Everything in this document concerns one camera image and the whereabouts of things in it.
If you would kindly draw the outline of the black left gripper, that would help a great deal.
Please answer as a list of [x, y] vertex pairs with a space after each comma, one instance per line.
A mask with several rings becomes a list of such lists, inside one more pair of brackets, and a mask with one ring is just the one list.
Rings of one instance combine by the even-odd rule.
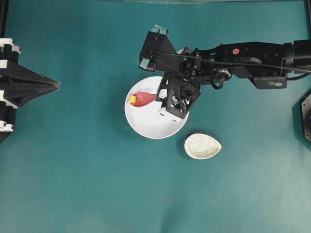
[[[11, 38], [0, 39], [0, 142], [14, 131], [18, 107], [59, 89], [60, 83], [18, 64], [19, 46]], [[9, 83], [9, 77], [31, 83]]]

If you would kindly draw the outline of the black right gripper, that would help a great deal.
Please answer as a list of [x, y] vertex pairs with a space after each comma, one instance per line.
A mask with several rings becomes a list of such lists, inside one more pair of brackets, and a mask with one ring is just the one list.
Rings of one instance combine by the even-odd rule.
[[165, 76], [161, 78], [155, 101], [174, 116], [184, 119], [200, 96], [201, 85], [216, 87], [214, 61], [216, 49], [192, 50], [185, 47], [177, 52], [165, 49]]

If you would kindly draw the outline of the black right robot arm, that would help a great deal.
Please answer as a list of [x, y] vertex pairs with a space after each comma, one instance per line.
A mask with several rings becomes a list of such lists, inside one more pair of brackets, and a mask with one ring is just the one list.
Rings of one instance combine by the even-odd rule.
[[156, 100], [180, 119], [197, 101], [203, 85], [220, 90], [237, 76], [257, 89], [282, 89], [288, 81], [311, 73], [310, 40], [222, 44], [209, 50], [184, 48], [180, 54], [169, 45], [149, 50], [148, 55], [151, 69], [164, 72], [158, 91], [165, 90], [167, 95]]

